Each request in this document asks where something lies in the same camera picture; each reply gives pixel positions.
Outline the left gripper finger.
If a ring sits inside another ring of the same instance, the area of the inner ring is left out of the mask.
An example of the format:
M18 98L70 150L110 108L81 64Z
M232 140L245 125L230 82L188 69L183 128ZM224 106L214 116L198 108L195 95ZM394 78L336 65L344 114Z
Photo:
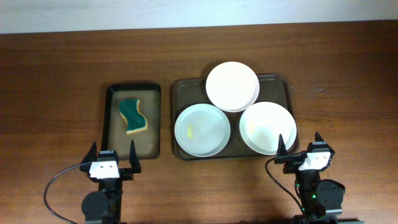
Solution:
M97 159L97 146L96 143L93 142L90 150L87 152L86 156L83 158L83 160L81 161L82 164L84 163L90 163L90 162L94 162Z
M132 170L140 169L140 162L139 162L139 158L136 154L136 147L135 147L133 139L131 140L131 144L130 144L129 163L131 165Z

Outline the green and yellow sponge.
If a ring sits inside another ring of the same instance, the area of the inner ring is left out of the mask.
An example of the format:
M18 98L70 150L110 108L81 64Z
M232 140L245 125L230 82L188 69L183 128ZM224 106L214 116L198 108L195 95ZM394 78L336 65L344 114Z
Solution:
M148 128L146 117L140 112L140 99L125 99L118 103L118 110L126 122L126 134L134 134Z

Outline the pale blue plate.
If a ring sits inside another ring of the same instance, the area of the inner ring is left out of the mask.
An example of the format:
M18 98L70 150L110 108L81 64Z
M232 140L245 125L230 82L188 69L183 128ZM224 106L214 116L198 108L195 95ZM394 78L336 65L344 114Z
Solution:
M189 155L210 157L219 153L231 135L229 119L219 108L205 103L191 105L177 117L174 136Z

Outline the pale pink plate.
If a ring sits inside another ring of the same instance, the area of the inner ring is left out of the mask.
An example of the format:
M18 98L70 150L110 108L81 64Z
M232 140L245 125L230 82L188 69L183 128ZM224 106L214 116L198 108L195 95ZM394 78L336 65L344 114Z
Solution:
M206 94L219 109L240 112L251 106L259 96L259 79L254 71L240 62L224 62L208 75Z

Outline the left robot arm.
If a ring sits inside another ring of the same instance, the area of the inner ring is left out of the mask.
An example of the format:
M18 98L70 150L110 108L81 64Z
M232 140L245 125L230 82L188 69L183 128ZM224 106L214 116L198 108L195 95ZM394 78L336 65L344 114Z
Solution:
M132 141L129 152L130 168L119 167L116 151L97 151L96 143L81 162L80 170L98 184L98 190L89 193L81 203L85 223L121 223L123 182L134 179L142 171L135 144Z

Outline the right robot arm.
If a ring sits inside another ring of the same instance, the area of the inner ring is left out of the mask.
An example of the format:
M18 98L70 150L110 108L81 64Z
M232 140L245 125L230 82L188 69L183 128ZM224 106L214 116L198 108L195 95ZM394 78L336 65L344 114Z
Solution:
M341 204L345 186L337 181L321 179L320 173L331 163L335 151L315 133L314 142L307 150L288 154L282 136L279 136L275 164L283 164L284 174L294 174L294 189L297 194L300 215L293 217L294 223L338 223L337 215L342 213Z

